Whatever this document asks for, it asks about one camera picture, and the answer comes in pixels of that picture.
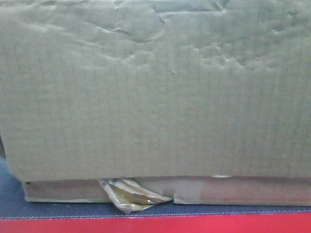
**wrinkled cardboard surface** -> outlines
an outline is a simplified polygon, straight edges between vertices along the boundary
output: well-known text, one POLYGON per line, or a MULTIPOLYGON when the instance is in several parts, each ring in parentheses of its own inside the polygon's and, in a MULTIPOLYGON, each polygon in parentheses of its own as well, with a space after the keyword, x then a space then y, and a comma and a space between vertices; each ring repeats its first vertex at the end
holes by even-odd
POLYGON ((22 181, 311 176, 311 1, 0 0, 22 181))

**box flap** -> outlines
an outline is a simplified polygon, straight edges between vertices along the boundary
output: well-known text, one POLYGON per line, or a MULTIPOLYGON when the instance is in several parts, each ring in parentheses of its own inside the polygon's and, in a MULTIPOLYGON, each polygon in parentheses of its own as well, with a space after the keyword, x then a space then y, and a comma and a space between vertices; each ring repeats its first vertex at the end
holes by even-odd
POLYGON ((22 181, 311 176, 311 1, 0 0, 22 181))

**red surface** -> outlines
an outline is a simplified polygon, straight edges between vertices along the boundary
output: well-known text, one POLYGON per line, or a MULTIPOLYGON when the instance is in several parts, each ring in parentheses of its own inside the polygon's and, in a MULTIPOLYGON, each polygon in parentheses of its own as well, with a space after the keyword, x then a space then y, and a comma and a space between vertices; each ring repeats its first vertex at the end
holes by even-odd
POLYGON ((311 233, 311 213, 0 220, 1 233, 311 233))

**dark blue surface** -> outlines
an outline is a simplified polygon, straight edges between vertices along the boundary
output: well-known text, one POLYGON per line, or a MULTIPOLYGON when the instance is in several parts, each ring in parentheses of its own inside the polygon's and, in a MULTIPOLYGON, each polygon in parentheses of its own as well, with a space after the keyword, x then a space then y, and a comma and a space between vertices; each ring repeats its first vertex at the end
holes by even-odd
POLYGON ((0 218, 133 217, 311 212, 311 207, 177 205, 165 203, 142 212, 123 214, 112 204, 34 203, 24 200, 22 186, 0 159, 0 218))

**crumpled plastic wrap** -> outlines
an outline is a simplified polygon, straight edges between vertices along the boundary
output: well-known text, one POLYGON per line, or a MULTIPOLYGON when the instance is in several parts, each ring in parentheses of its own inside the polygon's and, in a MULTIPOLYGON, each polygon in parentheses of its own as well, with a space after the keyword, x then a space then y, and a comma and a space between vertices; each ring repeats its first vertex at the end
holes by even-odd
POLYGON ((98 182, 115 206, 126 214, 173 200, 141 187, 132 179, 98 179, 98 182))

